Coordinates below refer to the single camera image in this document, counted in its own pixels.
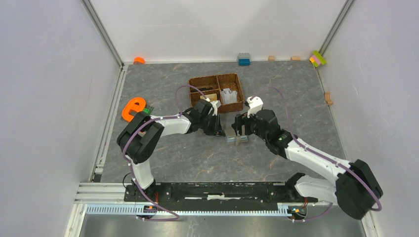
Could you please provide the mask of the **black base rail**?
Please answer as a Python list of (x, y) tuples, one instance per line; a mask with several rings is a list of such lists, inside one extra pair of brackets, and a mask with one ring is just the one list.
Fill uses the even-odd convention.
[(273, 211), (278, 203), (318, 201), (301, 196), (284, 182), (161, 182), (145, 193), (170, 211)]

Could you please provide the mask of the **blue grey toy brick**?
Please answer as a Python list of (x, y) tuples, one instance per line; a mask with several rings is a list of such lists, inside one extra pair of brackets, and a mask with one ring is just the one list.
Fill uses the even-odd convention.
[(239, 66), (249, 66), (251, 64), (251, 56), (249, 53), (238, 53), (237, 61)]

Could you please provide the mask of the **orange round cap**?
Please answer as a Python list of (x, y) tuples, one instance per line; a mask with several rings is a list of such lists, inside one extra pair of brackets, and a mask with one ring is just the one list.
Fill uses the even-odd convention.
[(145, 64), (145, 60), (142, 57), (135, 57), (133, 60), (133, 64)]

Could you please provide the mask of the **brown wicker divided basket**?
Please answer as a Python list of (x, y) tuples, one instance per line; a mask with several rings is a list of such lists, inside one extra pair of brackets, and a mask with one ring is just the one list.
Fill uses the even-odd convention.
[(236, 73), (189, 79), (191, 105), (204, 98), (219, 101), (218, 113), (239, 112), (244, 107), (244, 93)]

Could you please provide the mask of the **grey card holder wallet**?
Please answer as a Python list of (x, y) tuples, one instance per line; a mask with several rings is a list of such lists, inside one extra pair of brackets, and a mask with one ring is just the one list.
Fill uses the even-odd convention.
[(248, 142), (248, 136), (246, 135), (236, 135), (234, 130), (227, 130), (225, 131), (226, 135), (226, 144), (232, 145), (232, 144), (240, 144)]

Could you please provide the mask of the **green toy block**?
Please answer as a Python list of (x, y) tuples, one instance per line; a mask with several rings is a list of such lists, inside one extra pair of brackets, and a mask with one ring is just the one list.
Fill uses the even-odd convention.
[(144, 108), (143, 111), (150, 115), (153, 111), (153, 108)]

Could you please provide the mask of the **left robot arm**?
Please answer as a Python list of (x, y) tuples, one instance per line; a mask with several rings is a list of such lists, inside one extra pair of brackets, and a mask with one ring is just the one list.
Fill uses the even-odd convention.
[(137, 113), (117, 137), (124, 159), (132, 173), (131, 182), (143, 201), (155, 196), (155, 178), (150, 157), (161, 137), (190, 134), (201, 130), (208, 136), (224, 136), (218, 108), (221, 102), (200, 99), (195, 106), (172, 116), (152, 116)]

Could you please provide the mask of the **white cards in basket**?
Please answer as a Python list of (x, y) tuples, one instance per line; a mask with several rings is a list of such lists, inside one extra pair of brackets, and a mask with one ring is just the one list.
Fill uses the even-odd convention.
[(230, 88), (221, 89), (220, 95), (223, 100), (223, 104), (233, 104), (238, 102), (237, 91)]

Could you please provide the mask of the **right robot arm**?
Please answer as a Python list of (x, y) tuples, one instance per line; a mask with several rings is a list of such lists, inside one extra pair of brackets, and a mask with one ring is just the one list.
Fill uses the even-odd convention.
[(272, 110), (256, 114), (237, 114), (232, 124), (237, 135), (252, 135), (264, 141), (268, 150), (285, 159), (304, 165), (321, 175), (320, 179), (298, 173), (287, 181), (286, 197), (299, 201), (316, 198), (337, 204), (353, 219), (362, 219), (369, 211), (380, 211), (383, 190), (369, 165), (336, 158), (320, 151), (278, 124)]

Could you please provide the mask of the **black item in basket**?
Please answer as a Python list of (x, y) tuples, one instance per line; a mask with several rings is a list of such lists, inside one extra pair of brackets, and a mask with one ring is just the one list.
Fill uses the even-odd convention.
[(212, 86), (197, 86), (197, 87), (191, 87), (190, 91), (194, 93), (194, 92), (199, 92), (199, 91), (204, 92), (204, 91), (213, 90), (213, 89), (214, 88)]

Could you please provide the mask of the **multicolour toy brick stack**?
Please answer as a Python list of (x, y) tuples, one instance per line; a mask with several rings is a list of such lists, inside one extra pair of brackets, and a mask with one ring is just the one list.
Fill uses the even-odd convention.
[(309, 58), (309, 61), (315, 68), (327, 64), (326, 59), (316, 50), (312, 52), (312, 56)]

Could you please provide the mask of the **yellow card in basket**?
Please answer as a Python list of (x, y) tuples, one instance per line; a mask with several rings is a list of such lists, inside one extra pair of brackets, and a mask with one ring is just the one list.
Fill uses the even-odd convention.
[(210, 102), (218, 100), (218, 96), (216, 93), (207, 94), (206, 98), (209, 99)]

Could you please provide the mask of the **flat wooden block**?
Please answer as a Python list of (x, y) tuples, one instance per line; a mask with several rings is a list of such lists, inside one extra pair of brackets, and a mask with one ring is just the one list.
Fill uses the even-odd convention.
[(291, 57), (291, 60), (292, 61), (300, 61), (301, 60), (301, 57), (300, 56), (292, 56)]

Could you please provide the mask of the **orange plastic tape dispenser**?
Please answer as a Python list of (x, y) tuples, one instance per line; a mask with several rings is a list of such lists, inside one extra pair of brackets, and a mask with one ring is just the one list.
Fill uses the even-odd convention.
[(130, 122), (134, 118), (134, 115), (132, 115), (131, 113), (132, 112), (138, 113), (140, 111), (143, 111), (145, 107), (146, 107), (146, 101), (144, 98), (134, 97), (126, 104), (126, 106), (122, 110), (122, 118), (125, 121)]

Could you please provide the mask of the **wooden arch block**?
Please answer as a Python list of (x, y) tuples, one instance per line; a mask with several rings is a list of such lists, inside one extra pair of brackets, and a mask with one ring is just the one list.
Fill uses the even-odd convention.
[(331, 93), (329, 91), (327, 91), (327, 92), (324, 93), (324, 98), (325, 98), (326, 104), (328, 106), (331, 106), (334, 103), (332, 101)]

